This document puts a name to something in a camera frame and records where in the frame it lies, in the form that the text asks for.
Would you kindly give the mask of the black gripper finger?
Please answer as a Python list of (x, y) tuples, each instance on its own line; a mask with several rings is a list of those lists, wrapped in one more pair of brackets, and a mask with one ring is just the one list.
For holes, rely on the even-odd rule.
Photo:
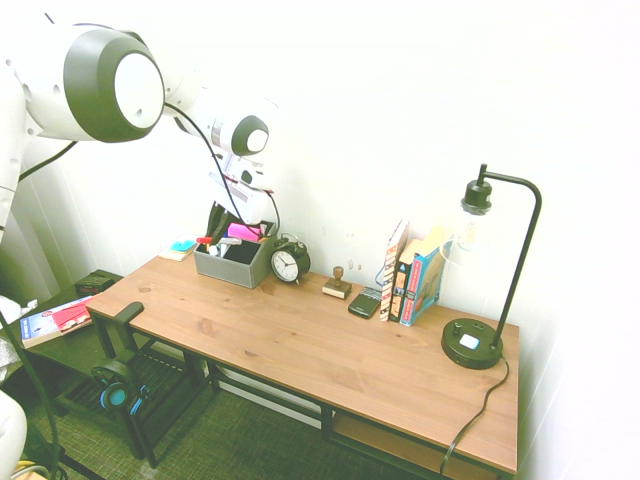
[(234, 221), (235, 216), (229, 212), (225, 212), (224, 216), (221, 218), (218, 228), (215, 231), (215, 235), (213, 237), (214, 245), (218, 244), (220, 240), (227, 234), (230, 224)]
[(225, 214), (225, 208), (219, 205), (217, 202), (213, 202), (207, 223), (207, 236), (213, 238), (215, 231), (218, 228), (221, 218)]

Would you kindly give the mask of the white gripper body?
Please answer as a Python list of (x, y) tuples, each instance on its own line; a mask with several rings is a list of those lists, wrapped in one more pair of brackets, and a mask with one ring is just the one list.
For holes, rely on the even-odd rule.
[(266, 193), (269, 184), (262, 168), (239, 167), (226, 178), (226, 185), (218, 172), (210, 172), (209, 178), (215, 202), (246, 224), (263, 220), (270, 200)]

